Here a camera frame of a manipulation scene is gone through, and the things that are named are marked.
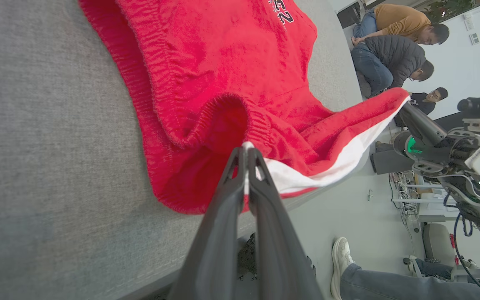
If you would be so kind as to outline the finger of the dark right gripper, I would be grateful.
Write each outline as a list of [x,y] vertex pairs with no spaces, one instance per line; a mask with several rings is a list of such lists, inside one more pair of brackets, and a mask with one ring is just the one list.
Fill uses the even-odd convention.
[[402,106],[399,115],[413,137],[424,145],[436,146],[448,135],[435,121],[409,102]]

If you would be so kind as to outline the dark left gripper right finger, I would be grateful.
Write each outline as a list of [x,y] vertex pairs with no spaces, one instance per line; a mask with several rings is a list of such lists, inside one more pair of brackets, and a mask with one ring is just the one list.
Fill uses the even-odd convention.
[[248,190],[256,218],[256,263],[261,300],[322,300],[290,217],[262,154],[247,151]]

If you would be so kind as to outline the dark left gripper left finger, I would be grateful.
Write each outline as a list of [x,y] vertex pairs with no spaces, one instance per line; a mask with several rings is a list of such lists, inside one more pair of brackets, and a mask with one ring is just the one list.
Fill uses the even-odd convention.
[[232,300],[235,292],[238,216],[245,203],[246,151],[235,148],[202,219],[170,300]]

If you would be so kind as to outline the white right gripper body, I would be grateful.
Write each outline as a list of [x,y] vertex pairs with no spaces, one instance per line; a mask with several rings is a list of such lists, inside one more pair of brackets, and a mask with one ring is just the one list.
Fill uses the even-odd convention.
[[436,146],[424,145],[410,131],[396,136],[397,154],[412,159],[425,175],[480,175],[480,118],[463,118]]

